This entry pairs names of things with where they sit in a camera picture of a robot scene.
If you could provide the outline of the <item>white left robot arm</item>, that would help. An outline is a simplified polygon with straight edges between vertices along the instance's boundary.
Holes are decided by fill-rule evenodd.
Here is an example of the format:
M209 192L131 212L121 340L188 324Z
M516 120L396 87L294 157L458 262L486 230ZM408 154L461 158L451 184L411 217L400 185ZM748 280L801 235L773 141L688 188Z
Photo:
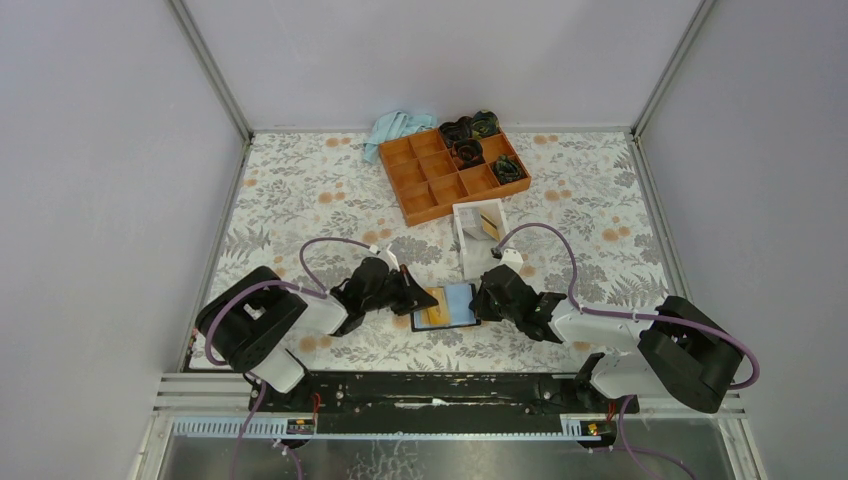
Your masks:
M250 374L272 388L288 411L309 401L307 369L281 345L296 325L341 337L358 328L367 313L389 309L397 316L437 307L405 265L367 257L327 294L282 281L270 268L254 269L203 307L195 328L205 338L215 365Z

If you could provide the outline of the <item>black leather card holder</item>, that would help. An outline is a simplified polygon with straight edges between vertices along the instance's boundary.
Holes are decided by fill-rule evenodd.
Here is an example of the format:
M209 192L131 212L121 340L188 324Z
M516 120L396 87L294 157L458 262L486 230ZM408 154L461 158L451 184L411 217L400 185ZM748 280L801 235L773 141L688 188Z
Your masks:
M477 293L475 285L463 283L427 287L425 291L437 300L437 305L411 314L413 332L466 328L482 323L472 308Z

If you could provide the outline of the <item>gold card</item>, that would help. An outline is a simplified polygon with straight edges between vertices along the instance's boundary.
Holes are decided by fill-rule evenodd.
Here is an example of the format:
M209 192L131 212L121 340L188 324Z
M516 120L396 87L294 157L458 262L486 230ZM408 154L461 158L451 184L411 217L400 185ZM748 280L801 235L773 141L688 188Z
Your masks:
M498 230L498 225L489 218L485 213L480 213L481 230L495 241L501 239L501 234Z
M451 315L444 288L428 288L427 292L437 301L437 303L421 312L421 325L427 328L438 328L449 325Z

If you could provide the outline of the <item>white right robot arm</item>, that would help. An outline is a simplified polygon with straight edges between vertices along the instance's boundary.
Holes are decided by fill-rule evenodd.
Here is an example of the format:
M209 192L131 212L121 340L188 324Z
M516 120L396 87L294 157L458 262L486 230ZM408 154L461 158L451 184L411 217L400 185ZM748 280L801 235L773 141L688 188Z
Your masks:
M573 396L597 412L611 400L667 394L717 412L745 350L688 300L669 296L654 312L582 304L571 292L537 292L510 267L481 277L469 304L482 321L509 320L534 341L600 347L575 375Z

